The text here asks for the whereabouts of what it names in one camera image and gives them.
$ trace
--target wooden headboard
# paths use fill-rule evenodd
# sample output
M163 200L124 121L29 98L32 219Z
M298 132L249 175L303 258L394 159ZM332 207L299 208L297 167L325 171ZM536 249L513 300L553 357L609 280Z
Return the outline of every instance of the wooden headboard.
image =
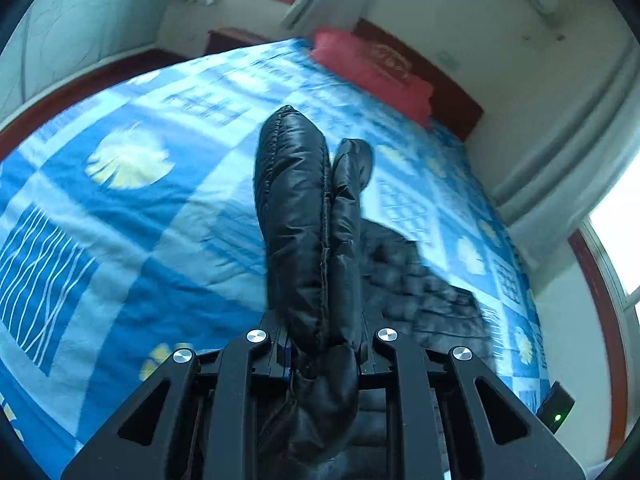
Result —
M484 110L453 79L398 38L367 20L360 20L354 33L363 40L386 44L407 58L412 64L412 73L433 84L433 117L460 140L469 136Z

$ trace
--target patterned bedspread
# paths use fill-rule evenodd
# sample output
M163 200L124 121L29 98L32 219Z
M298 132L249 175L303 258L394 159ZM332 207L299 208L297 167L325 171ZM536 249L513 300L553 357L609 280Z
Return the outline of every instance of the patterned bedspread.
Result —
M364 216L471 290L502 379L532 409L546 394L527 279L459 141L316 65L305 41L254 46L105 90L0 166L0 406L53 479L176 346L220 348L258 325L254 153L283 104L330 150L374 146Z

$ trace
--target metal bolt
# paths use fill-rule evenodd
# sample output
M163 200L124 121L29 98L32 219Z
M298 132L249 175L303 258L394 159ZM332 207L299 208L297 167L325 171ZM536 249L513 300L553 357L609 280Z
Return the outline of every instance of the metal bolt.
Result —
M265 339L267 339L267 333L264 330L260 330L256 328L255 330L250 330L246 335L247 341L251 343L261 343Z
M469 361L469 359L473 357L473 354L466 346L456 346L453 349L453 357L458 361Z
M395 341L398 339L398 332L393 328L381 328L378 330L378 337L382 339L382 341Z
M188 363L192 357L193 353L188 348L180 348L174 352L174 361L177 363Z

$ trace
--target black jacket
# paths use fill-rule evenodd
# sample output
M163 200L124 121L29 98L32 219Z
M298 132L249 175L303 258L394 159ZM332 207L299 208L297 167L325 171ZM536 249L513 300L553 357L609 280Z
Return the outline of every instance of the black jacket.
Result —
M360 218L372 166L358 139L343 140L331 163L322 133L291 106L260 132L254 191L268 307L296 349L286 399L258 407L261 478L385 477L384 391L358 395L364 302L425 348L464 344L493 363L472 294L423 266L414 242Z

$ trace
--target window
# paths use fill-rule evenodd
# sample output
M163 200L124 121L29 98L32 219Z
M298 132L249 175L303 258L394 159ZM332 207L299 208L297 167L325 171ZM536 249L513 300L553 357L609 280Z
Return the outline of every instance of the window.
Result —
M594 255L613 280L623 310L640 319L640 155L591 213L586 228Z

